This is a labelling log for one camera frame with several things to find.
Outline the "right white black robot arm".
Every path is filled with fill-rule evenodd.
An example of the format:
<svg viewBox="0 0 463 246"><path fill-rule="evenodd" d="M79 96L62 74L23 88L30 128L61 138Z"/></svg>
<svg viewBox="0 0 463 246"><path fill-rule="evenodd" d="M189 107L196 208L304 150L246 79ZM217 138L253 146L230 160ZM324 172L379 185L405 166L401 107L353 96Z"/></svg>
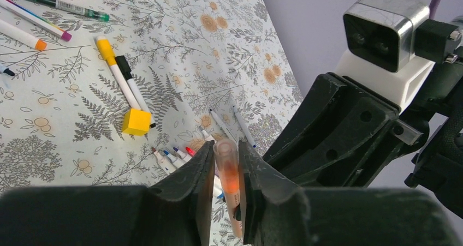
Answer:
<svg viewBox="0 0 463 246"><path fill-rule="evenodd" d="M462 216L462 61L390 73L350 52L315 79L264 160L303 187L366 187L413 154L405 184Z"/></svg>

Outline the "clear orange pen cap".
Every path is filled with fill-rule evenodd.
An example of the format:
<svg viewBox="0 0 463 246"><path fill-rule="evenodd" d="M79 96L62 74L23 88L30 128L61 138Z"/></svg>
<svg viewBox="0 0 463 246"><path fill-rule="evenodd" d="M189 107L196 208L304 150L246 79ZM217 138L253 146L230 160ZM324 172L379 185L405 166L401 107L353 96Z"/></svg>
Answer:
<svg viewBox="0 0 463 246"><path fill-rule="evenodd" d="M235 142L221 139L214 144L213 152L223 191L239 191L238 150Z"/></svg>

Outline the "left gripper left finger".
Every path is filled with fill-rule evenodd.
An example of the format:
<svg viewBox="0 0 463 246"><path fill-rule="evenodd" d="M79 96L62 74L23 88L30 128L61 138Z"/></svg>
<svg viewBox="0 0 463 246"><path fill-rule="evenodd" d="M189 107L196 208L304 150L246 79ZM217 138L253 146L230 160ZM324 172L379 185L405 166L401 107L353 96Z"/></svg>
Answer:
<svg viewBox="0 0 463 246"><path fill-rule="evenodd" d="M1 197L1 245L208 245L213 142L151 187L57 186Z"/></svg>

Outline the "dark green marker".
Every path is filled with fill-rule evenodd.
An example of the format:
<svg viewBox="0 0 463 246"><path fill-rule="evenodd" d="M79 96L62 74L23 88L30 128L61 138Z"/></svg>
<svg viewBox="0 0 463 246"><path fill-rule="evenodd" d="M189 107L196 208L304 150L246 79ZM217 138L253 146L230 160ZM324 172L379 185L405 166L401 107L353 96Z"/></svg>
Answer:
<svg viewBox="0 0 463 246"><path fill-rule="evenodd" d="M81 7L75 4L60 0L27 0L30 2L47 5L54 7L56 9L64 10L69 13L78 14L81 16L89 17L91 19L99 20L102 22L108 22L110 20L109 14L103 13L101 11L95 11L89 8Z"/></svg>

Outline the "purple capped white marker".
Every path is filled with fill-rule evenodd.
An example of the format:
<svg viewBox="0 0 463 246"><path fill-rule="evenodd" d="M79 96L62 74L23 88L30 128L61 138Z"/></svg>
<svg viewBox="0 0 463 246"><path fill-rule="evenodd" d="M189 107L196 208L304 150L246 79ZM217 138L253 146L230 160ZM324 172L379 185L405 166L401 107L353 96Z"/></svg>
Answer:
<svg viewBox="0 0 463 246"><path fill-rule="evenodd" d="M192 156L183 152L182 150L178 149L177 147L173 147L173 150L177 153L177 155L184 161L188 162L192 159Z"/></svg>

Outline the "orange brown marker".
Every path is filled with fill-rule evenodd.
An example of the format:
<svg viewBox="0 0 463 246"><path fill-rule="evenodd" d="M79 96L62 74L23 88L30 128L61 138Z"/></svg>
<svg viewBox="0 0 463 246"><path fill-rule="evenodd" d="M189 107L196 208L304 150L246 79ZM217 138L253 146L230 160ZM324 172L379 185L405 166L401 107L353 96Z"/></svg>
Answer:
<svg viewBox="0 0 463 246"><path fill-rule="evenodd" d="M219 177L224 192L225 202L229 214L230 224L233 234L237 238L242 238L242 224L234 217L237 206L240 203L240 187L238 169L235 163L226 161L219 168Z"/></svg>

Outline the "blue capped white marker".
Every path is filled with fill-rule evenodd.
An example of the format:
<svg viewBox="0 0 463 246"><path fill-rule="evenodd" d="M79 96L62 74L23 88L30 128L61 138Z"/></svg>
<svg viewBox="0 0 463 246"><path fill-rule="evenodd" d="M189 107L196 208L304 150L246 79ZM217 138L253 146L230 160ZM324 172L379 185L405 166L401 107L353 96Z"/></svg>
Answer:
<svg viewBox="0 0 463 246"><path fill-rule="evenodd" d="M15 76L15 73L12 70L10 70L5 64L0 63L0 70L1 73L7 74L12 77Z"/></svg>

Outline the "light blue capped marker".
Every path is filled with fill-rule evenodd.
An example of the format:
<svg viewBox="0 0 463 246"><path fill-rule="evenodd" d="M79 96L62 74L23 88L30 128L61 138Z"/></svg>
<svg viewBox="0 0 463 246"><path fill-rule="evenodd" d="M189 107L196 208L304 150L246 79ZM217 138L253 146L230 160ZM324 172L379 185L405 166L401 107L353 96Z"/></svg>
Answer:
<svg viewBox="0 0 463 246"><path fill-rule="evenodd" d="M177 156L175 156L175 155L172 155L172 154L169 153L168 151L163 151L163 153L164 153L164 155L166 155L166 156L169 158L169 160L171 161L171 163L172 163L177 169L179 169L180 167L182 167L182 166L185 164L185 162L184 162L181 158L179 158L179 157L177 157Z"/></svg>

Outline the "red brown capped marker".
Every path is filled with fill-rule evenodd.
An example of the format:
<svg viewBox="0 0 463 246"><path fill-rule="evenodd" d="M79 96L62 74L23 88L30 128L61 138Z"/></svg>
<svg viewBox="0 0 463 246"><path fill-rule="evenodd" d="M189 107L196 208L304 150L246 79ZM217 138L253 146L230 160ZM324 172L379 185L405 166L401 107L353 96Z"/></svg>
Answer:
<svg viewBox="0 0 463 246"><path fill-rule="evenodd" d="M151 150L156 158L157 164L167 175L175 172L175 166L165 156L161 155L154 147L151 147Z"/></svg>

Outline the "grey white marker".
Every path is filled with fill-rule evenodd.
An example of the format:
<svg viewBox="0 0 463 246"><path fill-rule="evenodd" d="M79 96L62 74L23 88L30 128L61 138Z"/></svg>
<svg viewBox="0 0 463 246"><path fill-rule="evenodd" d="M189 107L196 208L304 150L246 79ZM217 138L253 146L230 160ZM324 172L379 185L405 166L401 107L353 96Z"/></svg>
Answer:
<svg viewBox="0 0 463 246"><path fill-rule="evenodd" d="M202 133L205 141L214 141L214 142L216 142L214 137L211 134L209 134L201 125L199 126L199 130Z"/></svg>

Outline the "dark blue capped marker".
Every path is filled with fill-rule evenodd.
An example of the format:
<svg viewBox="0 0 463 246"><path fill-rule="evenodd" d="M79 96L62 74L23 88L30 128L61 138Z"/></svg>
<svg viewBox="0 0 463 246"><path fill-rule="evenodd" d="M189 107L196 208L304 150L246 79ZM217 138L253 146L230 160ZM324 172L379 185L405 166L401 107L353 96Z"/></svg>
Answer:
<svg viewBox="0 0 463 246"><path fill-rule="evenodd" d="M216 123L220 126L220 128L224 131L224 133L226 134L226 136L231 139L232 141L235 142L236 145L238 145L238 140L235 138L235 136L233 135L233 133L228 129L228 127L226 126L226 124L220 119L219 115L217 113L215 113L215 111L213 109L209 109L209 112L211 113L212 117L214 118L214 120L216 121Z"/></svg>

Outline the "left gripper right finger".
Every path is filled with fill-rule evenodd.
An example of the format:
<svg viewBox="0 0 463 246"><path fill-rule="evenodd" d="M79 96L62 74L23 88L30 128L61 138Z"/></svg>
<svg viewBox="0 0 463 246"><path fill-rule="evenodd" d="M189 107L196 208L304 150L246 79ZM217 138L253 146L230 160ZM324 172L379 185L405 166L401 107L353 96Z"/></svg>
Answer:
<svg viewBox="0 0 463 246"><path fill-rule="evenodd" d="M404 189L303 188L240 141L242 240L250 245L459 245L442 208Z"/></svg>

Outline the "orange capped white marker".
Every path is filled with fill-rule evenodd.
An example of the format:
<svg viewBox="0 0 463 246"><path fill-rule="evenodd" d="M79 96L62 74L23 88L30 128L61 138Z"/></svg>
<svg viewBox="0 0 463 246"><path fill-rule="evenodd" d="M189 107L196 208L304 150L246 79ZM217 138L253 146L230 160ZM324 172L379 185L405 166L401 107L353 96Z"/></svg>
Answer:
<svg viewBox="0 0 463 246"><path fill-rule="evenodd" d="M1 33L35 50L43 51L47 47L47 43L43 40L3 20L1 20Z"/></svg>

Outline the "magenta capped white marker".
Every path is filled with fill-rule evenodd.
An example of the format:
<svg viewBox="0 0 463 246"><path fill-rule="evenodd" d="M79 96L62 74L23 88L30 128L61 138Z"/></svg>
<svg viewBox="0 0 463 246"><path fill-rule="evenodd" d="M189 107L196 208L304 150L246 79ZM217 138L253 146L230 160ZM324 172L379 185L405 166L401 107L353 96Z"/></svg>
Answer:
<svg viewBox="0 0 463 246"><path fill-rule="evenodd" d="M64 41L70 41L72 35L67 31L59 28L57 25L48 21L47 19L33 13L32 11L24 8L23 6L18 5L17 3L11 0L1 0L1 7L11 11L12 13L22 17L23 19L28 20L36 26L39 26L48 32L51 32L53 35L59 37Z"/></svg>

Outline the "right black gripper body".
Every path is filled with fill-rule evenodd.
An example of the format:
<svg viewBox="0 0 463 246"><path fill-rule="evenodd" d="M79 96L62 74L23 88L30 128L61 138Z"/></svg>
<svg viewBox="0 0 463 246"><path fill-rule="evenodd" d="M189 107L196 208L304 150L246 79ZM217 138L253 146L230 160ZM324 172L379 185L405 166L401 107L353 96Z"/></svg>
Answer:
<svg viewBox="0 0 463 246"><path fill-rule="evenodd" d="M302 187L366 187L392 160L420 149L431 113L354 80L318 75L263 159Z"/></svg>

